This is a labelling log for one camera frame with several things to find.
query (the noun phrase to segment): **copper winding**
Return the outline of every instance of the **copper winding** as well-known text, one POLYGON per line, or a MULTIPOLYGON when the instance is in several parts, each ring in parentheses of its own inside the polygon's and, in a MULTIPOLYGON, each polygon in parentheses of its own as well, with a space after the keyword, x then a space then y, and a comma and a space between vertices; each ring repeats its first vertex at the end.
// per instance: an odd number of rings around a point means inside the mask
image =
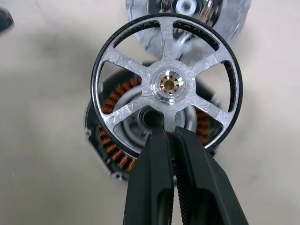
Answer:
MULTIPOLYGON (((142 83, 142 79, 139 77, 138 79, 131 79, 129 82, 122 84, 117 87, 117 89, 110 94, 110 96, 105 101, 104 106, 102 107, 102 111, 104 114, 110 114, 113 112, 113 108, 119 98, 124 95, 131 88, 142 83)), ((197 114, 197 132, 196 135, 199 136, 202 144, 205 144, 208 140, 209 134, 209 125, 210 119, 208 115, 196 109, 197 114)), ((108 137, 107 133, 100 127, 99 128, 99 138, 105 148, 106 152, 110 155, 110 158, 119 162, 118 166, 123 168, 126 172, 130 172, 136 162, 136 159, 125 155, 121 149, 108 137)))

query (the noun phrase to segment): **white table surface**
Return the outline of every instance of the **white table surface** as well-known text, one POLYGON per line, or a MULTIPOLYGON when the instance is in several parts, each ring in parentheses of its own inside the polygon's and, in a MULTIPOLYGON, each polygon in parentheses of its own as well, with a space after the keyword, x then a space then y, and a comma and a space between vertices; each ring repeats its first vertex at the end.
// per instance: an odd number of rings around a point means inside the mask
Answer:
MULTIPOLYGON (((0 6, 15 20, 0 37, 0 224, 121 224, 127 185, 99 164, 83 113, 96 55, 127 22, 125 1, 0 6)), ((252 225, 300 224, 299 8, 255 0, 233 47, 244 100, 216 160, 252 225)), ((124 51, 144 54, 135 38, 124 51)), ((173 224, 181 224, 177 200, 173 224)))

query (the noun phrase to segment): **gray background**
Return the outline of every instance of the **gray background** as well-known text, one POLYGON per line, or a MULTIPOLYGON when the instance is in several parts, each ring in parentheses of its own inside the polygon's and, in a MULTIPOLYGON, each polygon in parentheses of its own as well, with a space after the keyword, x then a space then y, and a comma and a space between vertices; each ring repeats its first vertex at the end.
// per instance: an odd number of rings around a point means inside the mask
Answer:
MULTIPOLYGON (((83 135, 83 113, 96 55, 127 22, 125 1, 0 6, 15 20, 0 37, 0 224, 121 224, 127 185, 99 164, 83 135)), ((299 7, 297 0, 254 1, 233 47, 244 101, 216 160, 250 224, 300 222, 299 7)), ((134 37, 122 50, 144 56, 134 37)), ((218 74, 206 78, 214 83, 218 74)), ((173 224, 181 224, 177 200, 174 214, 173 224)))

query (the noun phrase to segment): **black pliers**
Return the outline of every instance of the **black pliers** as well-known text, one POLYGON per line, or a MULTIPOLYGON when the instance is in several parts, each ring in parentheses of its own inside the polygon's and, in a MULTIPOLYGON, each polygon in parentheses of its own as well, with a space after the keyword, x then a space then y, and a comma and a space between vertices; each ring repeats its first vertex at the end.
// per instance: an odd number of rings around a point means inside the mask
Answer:
POLYGON ((180 127, 148 137, 130 173, 123 225, 170 225, 174 174, 184 225, 248 225, 224 170, 180 127))

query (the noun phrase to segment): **black object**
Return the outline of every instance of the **black object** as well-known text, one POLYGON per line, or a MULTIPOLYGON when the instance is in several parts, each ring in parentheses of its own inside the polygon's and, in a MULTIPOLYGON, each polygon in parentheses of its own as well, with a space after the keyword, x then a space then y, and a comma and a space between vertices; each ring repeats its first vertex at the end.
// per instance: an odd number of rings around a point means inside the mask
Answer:
POLYGON ((7 10, 0 8, 0 33, 10 28, 13 24, 14 20, 11 14, 7 10))
POLYGON ((172 154, 184 225, 248 225, 224 170, 194 133, 180 127, 148 137, 129 177, 123 225, 171 224, 172 154))

